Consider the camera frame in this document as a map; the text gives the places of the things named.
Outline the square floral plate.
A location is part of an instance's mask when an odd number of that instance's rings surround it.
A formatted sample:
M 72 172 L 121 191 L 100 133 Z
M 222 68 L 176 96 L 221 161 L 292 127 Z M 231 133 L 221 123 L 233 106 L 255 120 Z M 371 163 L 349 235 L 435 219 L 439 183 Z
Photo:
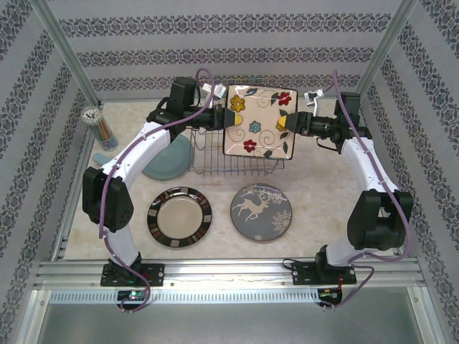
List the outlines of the square floral plate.
M 293 158 L 295 134 L 280 126 L 278 119 L 297 112 L 297 90 L 230 85 L 225 109 L 239 113 L 243 122 L 238 126 L 225 126 L 223 154 L 282 161 Z

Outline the teal round plate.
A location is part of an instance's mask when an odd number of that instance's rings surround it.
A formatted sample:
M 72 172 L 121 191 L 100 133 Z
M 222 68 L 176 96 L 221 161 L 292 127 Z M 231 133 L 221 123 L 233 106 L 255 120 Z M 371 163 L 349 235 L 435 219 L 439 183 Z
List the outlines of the teal round plate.
M 143 174 L 156 180 L 169 180 L 188 170 L 193 160 L 190 140 L 179 135 L 142 170 Z

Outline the grey deer round plate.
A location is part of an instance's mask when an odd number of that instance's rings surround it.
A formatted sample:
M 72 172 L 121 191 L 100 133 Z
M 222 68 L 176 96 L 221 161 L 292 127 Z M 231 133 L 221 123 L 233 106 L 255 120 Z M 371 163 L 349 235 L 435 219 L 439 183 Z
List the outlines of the grey deer round plate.
M 256 242 L 271 242 L 288 230 L 293 209 L 281 190 L 254 183 L 235 194 L 230 205 L 230 218 L 244 237 Z

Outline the black rimmed round plate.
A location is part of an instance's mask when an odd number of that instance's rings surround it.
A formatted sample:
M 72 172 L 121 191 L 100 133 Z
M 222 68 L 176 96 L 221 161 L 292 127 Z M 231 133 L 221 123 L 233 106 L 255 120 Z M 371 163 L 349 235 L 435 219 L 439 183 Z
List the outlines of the black rimmed round plate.
M 195 188 L 174 187 L 152 201 L 146 222 L 159 244 L 180 249 L 205 237 L 212 223 L 212 207 L 208 198 Z

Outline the clear tube of pencils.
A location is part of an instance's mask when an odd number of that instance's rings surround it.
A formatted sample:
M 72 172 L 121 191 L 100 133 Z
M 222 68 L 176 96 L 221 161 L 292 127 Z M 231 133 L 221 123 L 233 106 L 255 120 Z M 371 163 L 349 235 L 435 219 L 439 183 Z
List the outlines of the clear tube of pencils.
M 88 106 L 82 111 L 81 117 L 104 151 L 114 151 L 118 147 L 118 140 L 105 120 L 101 109 Z

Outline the aluminium frame post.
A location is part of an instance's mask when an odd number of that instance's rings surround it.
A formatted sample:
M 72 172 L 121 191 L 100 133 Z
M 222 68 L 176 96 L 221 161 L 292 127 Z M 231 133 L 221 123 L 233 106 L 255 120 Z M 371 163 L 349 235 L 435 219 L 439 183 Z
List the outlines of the aluminium frame post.
M 388 23 L 386 31 L 356 86 L 355 93 L 359 93 L 361 100 L 366 97 L 366 93 L 379 72 L 379 68 L 382 66 L 418 2 L 419 0 L 400 0 L 396 12 Z
M 57 17 L 53 13 L 47 0 L 29 0 L 33 10 L 36 12 L 48 35 L 51 37 L 63 61 L 68 66 L 73 77 L 86 100 L 90 105 L 100 107 L 99 99 L 90 78 L 84 70 L 76 52 L 72 48 L 64 30 L 62 29 Z

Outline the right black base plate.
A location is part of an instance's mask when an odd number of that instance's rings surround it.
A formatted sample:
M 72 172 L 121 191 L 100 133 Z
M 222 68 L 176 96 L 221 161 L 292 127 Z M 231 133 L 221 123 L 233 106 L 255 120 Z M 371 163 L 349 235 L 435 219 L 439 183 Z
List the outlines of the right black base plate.
M 315 262 L 294 262 L 292 277 L 294 285 L 355 285 L 355 271 L 350 267 L 319 267 Z

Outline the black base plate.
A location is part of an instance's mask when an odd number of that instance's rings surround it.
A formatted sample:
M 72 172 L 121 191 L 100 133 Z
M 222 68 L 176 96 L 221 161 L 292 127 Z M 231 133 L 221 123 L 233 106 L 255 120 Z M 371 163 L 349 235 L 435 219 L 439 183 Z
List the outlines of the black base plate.
M 163 264 L 142 263 L 140 274 L 152 287 L 162 287 L 164 284 Z M 102 287 L 145 287 L 146 283 L 126 268 L 109 263 L 103 266 L 100 285 Z
M 319 267 L 315 262 L 294 262 L 292 277 L 294 285 L 355 285 L 355 271 L 350 267 Z

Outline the long aluminium mounting rail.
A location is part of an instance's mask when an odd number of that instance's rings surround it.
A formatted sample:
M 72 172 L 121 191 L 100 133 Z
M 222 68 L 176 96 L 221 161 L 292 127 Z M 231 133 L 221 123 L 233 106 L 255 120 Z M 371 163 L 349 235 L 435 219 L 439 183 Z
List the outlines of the long aluminium mounting rail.
M 282 259 L 148 259 L 165 267 L 164 289 L 235 290 L 280 289 L 293 286 Z M 103 260 L 41 262 L 36 290 L 96 290 L 100 288 Z M 364 258 L 356 261 L 356 278 L 363 281 L 374 268 L 368 287 L 424 287 L 425 276 L 416 258 L 387 263 Z

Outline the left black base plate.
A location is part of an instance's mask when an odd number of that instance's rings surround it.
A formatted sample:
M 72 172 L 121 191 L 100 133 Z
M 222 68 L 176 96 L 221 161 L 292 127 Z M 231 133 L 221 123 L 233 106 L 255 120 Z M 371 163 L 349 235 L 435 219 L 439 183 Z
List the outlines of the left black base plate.
M 152 287 L 162 287 L 164 284 L 163 264 L 142 263 L 140 274 Z M 109 263 L 103 266 L 100 285 L 102 287 L 145 287 L 146 283 L 126 268 Z

